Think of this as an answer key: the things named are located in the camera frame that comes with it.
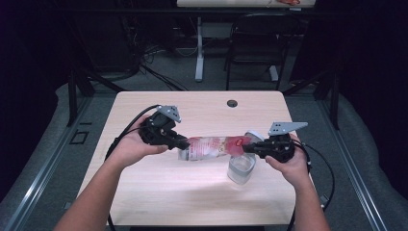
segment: skin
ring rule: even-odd
[[[148,117],[141,117],[129,129],[133,130]],[[111,156],[95,173],[72,206],[57,223],[54,230],[104,230],[114,200],[121,172],[147,155],[167,151],[166,145],[144,143],[138,130],[126,135]],[[300,149],[287,163],[281,164],[272,157],[267,163],[282,172],[296,192],[295,229],[330,230],[320,208],[319,199],[306,167],[306,158]]]
[[[147,117],[141,117],[130,130],[138,128]],[[55,230],[104,230],[121,172],[147,155],[166,150],[166,145],[144,143],[137,131],[126,135],[58,222]]]
[[[294,156],[285,164],[276,161],[270,156],[265,157],[268,164],[282,172],[285,179],[294,187],[295,199],[295,230],[320,231],[330,230],[324,213],[320,207],[318,195],[306,166],[306,156],[296,147]]]

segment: wrist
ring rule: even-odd
[[[310,179],[310,177],[305,177],[304,179],[296,182],[295,184],[293,184],[294,189],[298,192],[298,191],[306,191],[306,190],[310,190],[310,189],[314,189],[315,186],[312,183],[312,180]]]
[[[111,170],[121,172],[126,168],[120,160],[116,157],[116,155],[111,155],[104,163],[104,165],[108,166]]]

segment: desk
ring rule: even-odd
[[[230,108],[234,99],[238,106]],[[273,121],[292,121],[278,91],[121,92],[107,119],[80,192],[103,164],[115,137],[142,110],[176,105],[181,123],[174,131],[186,137],[237,136],[247,130],[264,137]],[[227,176],[229,156],[207,161],[177,160],[177,150],[147,156],[127,167],[112,206],[115,225],[212,226],[289,223],[293,187],[282,174],[257,157],[249,181],[237,185]]]
[[[280,3],[277,0],[177,0],[177,7],[181,8],[289,8],[289,9],[301,9],[301,8],[313,8],[316,0],[300,0],[300,4],[296,6],[290,6],[288,4]],[[204,55],[203,55],[203,24],[201,17],[197,20],[197,65],[195,68],[195,81],[201,82],[203,80],[204,69]],[[269,71],[272,80],[277,80],[277,73],[275,66]]]

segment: black wall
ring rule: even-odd
[[[26,165],[57,107],[68,68],[33,1],[0,6],[0,198]]]
[[[353,5],[319,2],[321,10]],[[407,3],[355,3],[351,20],[311,21],[291,79],[309,79],[341,64],[341,94],[368,125],[391,184],[408,199]]]

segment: handheld controller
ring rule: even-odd
[[[158,106],[157,112],[148,117],[141,125],[139,134],[145,143],[158,145],[165,144],[168,149],[174,147],[182,150],[188,148],[190,144],[186,142],[186,137],[171,130],[177,122],[181,122],[176,106]]]
[[[289,133],[307,125],[307,122],[274,122],[268,139],[243,145],[242,149],[257,154],[261,159],[271,156],[280,163],[287,163],[294,154],[294,142]]]

